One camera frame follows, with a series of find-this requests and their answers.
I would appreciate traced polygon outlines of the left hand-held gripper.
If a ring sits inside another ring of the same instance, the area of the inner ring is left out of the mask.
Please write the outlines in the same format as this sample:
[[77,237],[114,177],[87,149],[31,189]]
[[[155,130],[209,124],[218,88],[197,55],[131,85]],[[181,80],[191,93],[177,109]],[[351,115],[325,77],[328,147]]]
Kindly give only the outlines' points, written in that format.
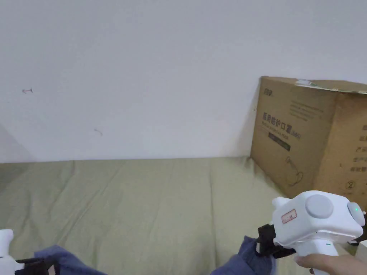
[[59,275],[59,263],[53,258],[31,258],[16,261],[9,254],[14,238],[13,230],[0,230],[0,274],[1,275]]

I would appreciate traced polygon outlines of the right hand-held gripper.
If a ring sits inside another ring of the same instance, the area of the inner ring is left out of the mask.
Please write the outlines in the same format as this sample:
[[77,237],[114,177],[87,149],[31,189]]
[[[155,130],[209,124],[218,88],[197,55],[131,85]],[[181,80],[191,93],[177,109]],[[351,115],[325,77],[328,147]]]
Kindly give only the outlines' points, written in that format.
[[280,259],[295,253],[336,256],[336,243],[347,243],[363,234],[362,209],[340,195],[311,190],[293,199],[277,197],[272,204],[272,224],[258,228],[258,257]]

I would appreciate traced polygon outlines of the person's right hand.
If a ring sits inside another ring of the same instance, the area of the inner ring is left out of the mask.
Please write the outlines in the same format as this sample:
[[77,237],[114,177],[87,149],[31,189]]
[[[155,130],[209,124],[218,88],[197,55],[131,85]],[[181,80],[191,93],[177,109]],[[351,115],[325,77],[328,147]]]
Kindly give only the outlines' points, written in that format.
[[309,269],[313,275],[316,274],[317,270],[328,275],[367,274],[367,265],[350,255],[309,254],[307,256],[296,256],[294,260],[299,266]]

